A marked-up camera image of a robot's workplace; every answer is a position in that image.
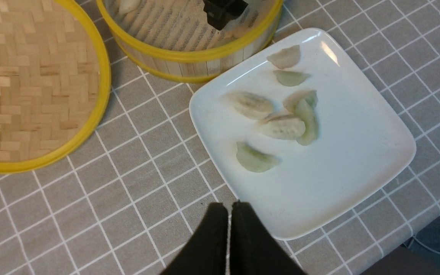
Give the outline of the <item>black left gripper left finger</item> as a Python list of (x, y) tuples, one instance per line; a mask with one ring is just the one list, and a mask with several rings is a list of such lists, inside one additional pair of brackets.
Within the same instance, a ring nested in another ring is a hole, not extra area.
[(161, 274), (224, 275), (227, 237), (228, 211), (220, 202), (212, 202), (189, 241)]

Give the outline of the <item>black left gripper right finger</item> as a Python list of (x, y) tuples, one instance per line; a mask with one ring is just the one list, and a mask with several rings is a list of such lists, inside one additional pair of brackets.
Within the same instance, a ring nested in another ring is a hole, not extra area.
[(230, 236), (231, 275), (304, 275), (264, 227), (249, 202), (234, 202)]

